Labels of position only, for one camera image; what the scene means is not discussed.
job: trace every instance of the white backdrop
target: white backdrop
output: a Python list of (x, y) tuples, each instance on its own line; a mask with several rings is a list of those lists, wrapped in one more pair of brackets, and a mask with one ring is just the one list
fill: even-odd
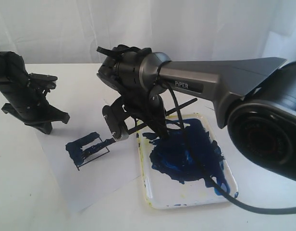
[(296, 60), (296, 0), (0, 0), (0, 51), (26, 63), (99, 63), (96, 47), (172, 60)]

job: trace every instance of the paint palette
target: paint palette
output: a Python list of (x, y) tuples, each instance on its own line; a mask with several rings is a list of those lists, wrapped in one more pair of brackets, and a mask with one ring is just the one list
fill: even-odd
[[(177, 122), (176, 116), (169, 119)], [(237, 184), (207, 120), (199, 114), (184, 115), (183, 119), (192, 155), (196, 155), (222, 189), (237, 197)], [(178, 128), (171, 122), (168, 127)], [(146, 127), (137, 135), (148, 204), (156, 209), (167, 209), (227, 201), (203, 178), (185, 147), (181, 131), (169, 133), (170, 138), (163, 140)]]

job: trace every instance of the white table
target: white table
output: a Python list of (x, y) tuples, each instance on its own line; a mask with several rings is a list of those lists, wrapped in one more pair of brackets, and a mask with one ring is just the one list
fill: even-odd
[[(62, 109), (60, 98), (68, 82), (96, 74), (99, 64), (30, 64), (27, 71), (58, 76), (49, 102)], [(96, 81), (87, 89), (98, 90), (109, 103), (118, 94)], [(182, 103), (190, 96), (177, 94)], [(169, 94), (163, 96), (172, 108)], [(0, 109), (7, 101), (0, 94)], [(244, 158), (232, 145), (227, 130), (217, 128), (208, 101), (183, 110), (205, 115), (216, 135), (239, 186), (239, 199), (262, 207), (296, 206), (296, 182), (262, 169)], [(267, 216), (244, 211), (230, 203), (155, 210), (144, 201), (141, 178), (127, 183), (94, 205), (71, 214), (60, 194), (48, 161), (33, 128), (0, 110), (0, 230), (296, 230), (296, 215)]]

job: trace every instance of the white curtain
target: white curtain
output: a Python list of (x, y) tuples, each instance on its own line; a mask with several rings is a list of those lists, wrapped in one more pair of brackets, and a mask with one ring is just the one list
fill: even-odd
[(172, 60), (296, 60), (296, 0), (0, 0), (0, 51), (26, 63), (100, 63), (97, 46)]

